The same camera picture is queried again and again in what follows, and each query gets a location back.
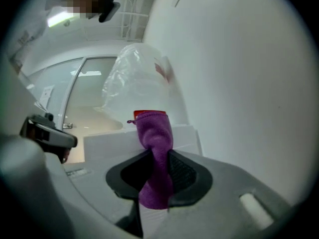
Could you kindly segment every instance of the purple cloth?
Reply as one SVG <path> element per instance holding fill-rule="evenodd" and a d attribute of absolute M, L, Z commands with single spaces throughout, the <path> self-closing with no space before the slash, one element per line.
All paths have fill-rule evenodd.
<path fill-rule="evenodd" d="M 173 195 L 167 168 L 167 152 L 173 148 L 168 116 L 160 112 L 144 112 L 138 115 L 136 126 L 141 144 L 145 149 L 152 149 L 154 156 L 153 173 L 140 191 L 139 201 L 149 209 L 167 209 L 168 199 Z"/>

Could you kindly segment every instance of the glass door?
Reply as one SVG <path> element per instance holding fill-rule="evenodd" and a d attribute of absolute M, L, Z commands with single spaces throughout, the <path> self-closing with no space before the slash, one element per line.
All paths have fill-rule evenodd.
<path fill-rule="evenodd" d="M 84 162 L 83 137 L 122 128 L 122 124 L 107 116 L 102 106 L 102 88 L 116 58 L 87 59 L 78 74 L 66 107 L 64 131 L 78 137 L 67 163 Z"/>

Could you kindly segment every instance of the door handle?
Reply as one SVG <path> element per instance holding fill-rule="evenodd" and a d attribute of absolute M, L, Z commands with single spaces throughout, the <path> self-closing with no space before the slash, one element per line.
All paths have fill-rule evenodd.
<path fill-rule="evenodd" d="M 72 129 L 73 123 L 63 123 L 63 129 Z"/>

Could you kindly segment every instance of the door frame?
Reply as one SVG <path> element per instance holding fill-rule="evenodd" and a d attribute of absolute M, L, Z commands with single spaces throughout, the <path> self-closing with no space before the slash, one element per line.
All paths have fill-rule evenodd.
<path fill-rule="evenodd" d="M 65 96 L 62 100 L 62 105 L 61 105 L 61 109 L 60 109 L 60 113 L 59 113 L 60 120 L 59 120 L 59 124 L 56 126 L 58 130 L 63 130 L 63 123 L 64 123 L 64 119 L 65 119 L 66 108 L 67 108 L 67 105 L 69 103 L 69 99 L 70 99 L 74 84 L 75 84 L 76 80 L 78 79 L 78 76 L 79 76 L 85 62 L 89 59 L 96 59 L 96 58 L 117 58 L 117 56 L 115 56 L 115 55 L 100 55 L 100 56 L 87 56 L 87 57 L 82 58 L 81 65 L 77 69 L 74 77 L 71 79 L 69 86 L 66 89 Z"/>

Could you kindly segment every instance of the clear plastic bag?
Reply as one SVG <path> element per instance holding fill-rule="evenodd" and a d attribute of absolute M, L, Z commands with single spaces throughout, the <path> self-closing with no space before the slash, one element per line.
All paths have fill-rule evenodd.
<path fill-rule="evenodd" d="M 104 111 L 124 127 L 137 110 L 166 111 L 168 82 L 155 48 L 135 43 L 125 47 L 106 79 L 102 96 Z"/>

